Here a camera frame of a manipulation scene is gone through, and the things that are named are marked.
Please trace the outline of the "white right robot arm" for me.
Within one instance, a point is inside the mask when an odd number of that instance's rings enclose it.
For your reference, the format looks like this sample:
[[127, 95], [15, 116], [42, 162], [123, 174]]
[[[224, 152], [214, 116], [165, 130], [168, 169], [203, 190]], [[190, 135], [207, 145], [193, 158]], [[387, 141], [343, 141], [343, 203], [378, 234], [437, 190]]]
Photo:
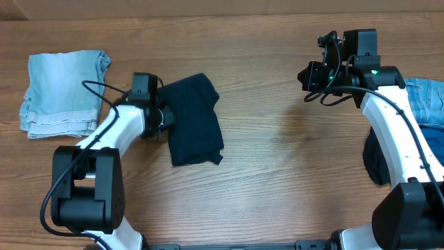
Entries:
[[443, 167], [421, 133], [398, 69], [333, 68], [312, 61], [298, 74], [302, 89], [350, 94], [370, 122], [384, 154], [391, 191], [371, 222], [331, 239], [335, 249], [439, 249], [443, 247]]

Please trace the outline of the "black t-shirt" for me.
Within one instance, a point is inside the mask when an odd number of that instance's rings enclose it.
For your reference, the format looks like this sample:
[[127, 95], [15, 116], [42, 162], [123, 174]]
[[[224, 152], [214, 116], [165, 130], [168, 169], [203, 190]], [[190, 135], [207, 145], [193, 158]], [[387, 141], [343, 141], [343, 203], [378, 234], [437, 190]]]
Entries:
[[169, 127], [169, 150], [174, 167], [211, 162], [218, 165], [224, 149], [221, 128], [214, 111], [219, 94], [203, 74], [195, 74], [158, 90], [176, 117]]

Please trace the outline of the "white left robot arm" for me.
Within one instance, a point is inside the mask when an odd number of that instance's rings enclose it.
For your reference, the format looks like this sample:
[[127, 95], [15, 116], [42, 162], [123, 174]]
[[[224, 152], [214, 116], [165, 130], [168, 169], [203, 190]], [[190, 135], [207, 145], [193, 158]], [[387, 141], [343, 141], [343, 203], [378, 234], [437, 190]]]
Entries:
[[102, 249], [147, 249], [145, 237], [125, 218], [121, 157], [133, 142], [167, 129], [170, 107], [119, 105], [87, 138], [53, 154], [51, 219], [64, 236], [91, 238]]

